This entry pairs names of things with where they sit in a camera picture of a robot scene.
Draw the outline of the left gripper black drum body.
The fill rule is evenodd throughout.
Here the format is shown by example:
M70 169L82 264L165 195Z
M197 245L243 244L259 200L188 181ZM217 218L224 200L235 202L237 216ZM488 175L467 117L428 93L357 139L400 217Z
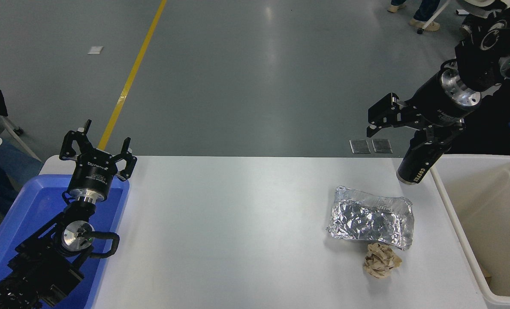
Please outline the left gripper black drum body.
M79 196L80 192L90 190L96 192L99 197L107 197L116 173L116 163L110 153L99 149L82 153L76 161L68 194Z

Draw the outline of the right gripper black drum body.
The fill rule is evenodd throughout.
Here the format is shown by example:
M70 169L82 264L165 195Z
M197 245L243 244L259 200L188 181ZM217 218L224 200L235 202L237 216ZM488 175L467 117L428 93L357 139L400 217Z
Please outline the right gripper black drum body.
M432 76L409 99L409 104L433 125L447 127L466 117L472 112L472 107L464 106L452 98L442 80L443 76Z

